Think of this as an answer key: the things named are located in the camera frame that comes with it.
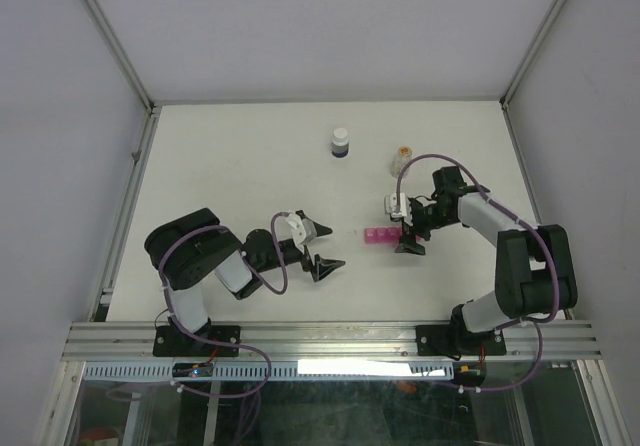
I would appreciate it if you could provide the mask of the pink pill organizer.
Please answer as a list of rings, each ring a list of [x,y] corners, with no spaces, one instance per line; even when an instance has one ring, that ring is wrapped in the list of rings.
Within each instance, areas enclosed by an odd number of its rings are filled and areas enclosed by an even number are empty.
[[[366,244],[396,245],[400,241],[402,228],[397,226],[369,227],[364,229],[363,237]]]

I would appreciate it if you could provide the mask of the clear pill bottle orange cap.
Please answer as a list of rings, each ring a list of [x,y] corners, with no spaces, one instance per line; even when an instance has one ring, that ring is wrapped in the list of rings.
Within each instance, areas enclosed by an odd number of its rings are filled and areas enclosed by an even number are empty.
[[[393,178],[398,178],[402,169],[412,159],[413,151],[408,146],[401,146],[397,149],[390,164],[390,174]]]

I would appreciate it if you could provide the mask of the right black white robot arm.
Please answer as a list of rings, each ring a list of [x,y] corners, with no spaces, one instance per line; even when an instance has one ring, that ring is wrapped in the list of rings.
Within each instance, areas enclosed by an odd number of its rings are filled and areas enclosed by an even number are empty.
[[[400,223],[399,254],[423,256],[435,230],[461,225],[495,248],[492,290],[459,304],[445,325],[420,325],[417,352],[423,357],[503,356],[504,329],[522,320],[551,321],[578,299],[570,245],[559,225],[531,225],[495,201],[488,189],[467,183],[458,166],[432,175],[428,202],[395,191],[384,199],[390,219]]]

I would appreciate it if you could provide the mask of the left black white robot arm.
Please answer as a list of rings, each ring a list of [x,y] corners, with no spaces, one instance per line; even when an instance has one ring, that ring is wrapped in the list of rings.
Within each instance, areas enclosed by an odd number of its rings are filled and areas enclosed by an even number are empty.
[[[282,296],[289,289],[290,265],[298,264],[315,283],[346,265],[310,252],[311,242],[332,234],[302,210],[275,213],[267,229],[253,230],[245,240],[208,208],[156,228],[144,249],[161,280],[175,343],[192,355],[208,346],[211,319],[202,287],[206,277],[214,275],[237,300],[262,287]]]

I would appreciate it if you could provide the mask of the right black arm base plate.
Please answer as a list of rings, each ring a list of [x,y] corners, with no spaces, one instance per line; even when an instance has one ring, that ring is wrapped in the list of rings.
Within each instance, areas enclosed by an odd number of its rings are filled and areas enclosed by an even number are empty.
[[[493,331],[470,333],[449,324],[415,327],[417,353],[421,357],[443,356],[459,360],[463,356],[505,356],[504,336]]]

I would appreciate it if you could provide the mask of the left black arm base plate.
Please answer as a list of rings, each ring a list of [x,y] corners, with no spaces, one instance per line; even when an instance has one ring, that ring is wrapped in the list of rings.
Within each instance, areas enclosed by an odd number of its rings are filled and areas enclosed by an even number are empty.
[[[206,342],[193,339],[181,332],[173,323],[156,328],[152,355],[160,358],[237,357],[237,345],[241,339],[239,325],[209,325],[199,332]]]

